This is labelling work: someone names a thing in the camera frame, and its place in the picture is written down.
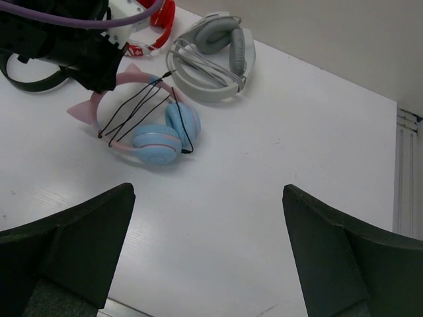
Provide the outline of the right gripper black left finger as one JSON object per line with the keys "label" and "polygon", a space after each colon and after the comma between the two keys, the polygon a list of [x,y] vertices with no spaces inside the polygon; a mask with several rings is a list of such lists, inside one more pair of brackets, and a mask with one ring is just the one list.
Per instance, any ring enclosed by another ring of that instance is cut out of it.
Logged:
{"label": "right gripper black left finger", "polygon": [[123,183],[84,203],[1,232],[2,316],[96,316],[135,204]]}

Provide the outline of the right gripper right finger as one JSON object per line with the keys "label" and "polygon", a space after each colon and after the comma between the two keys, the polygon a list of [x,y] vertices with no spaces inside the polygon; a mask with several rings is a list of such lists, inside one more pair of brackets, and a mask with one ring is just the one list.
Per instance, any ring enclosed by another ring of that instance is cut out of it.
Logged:
{"label": "right gripper right finger", "polygon": [[309,316],[422,315],[422,241],[361,221],[292,184],[282,205]]}

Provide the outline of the pink blue cat-ear headphones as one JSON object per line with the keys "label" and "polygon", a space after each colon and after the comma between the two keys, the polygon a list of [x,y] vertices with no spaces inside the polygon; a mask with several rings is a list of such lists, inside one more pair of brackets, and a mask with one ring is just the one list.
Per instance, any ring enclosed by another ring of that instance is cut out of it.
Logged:
{"label": "pink blue cat-ear headphones", "polygon": [[[189,105],[181,93],[165,82],[172,75],[171,71],[162,76],[143,72],[131,63],[125,71],[118,73],[116,84],[143,84],[139,93],[146,92],[137,103],[128,118],[109,130],[110,120],[104,127],[98,120],[98,108],[105,92],[94,92],[91,97],[67,110],[76,120],[91,126],[97,138],[103,140],[111,149],[124,155],[135,157],[146,164],[164,165],[174,161],[178,155],[189,155],[194,152],[194,142],[201,133],[201,121],[198,112]],[[132,144],[121,140],[127,135],[117,137],[122,128],[132,120],[140,108],[161,90],[168,95],[154,106],[128,131],[133,132]]]}

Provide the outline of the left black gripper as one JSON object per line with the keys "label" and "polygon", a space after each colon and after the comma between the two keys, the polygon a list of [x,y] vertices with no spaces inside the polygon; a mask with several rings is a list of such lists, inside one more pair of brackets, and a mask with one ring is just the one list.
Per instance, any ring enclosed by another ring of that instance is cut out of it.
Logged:
{"label": "left black gripper", "polygon": [[[26,92],[50,90],[66,79],[95,92],[114,90],[125,51],[124,46],[110,41],[105,30],[58,26],[1,12],[1,72],[13,86]],[[12,55],[22,63],[38,59],[59,69],[45,79],[18,81],[7,72]]]}

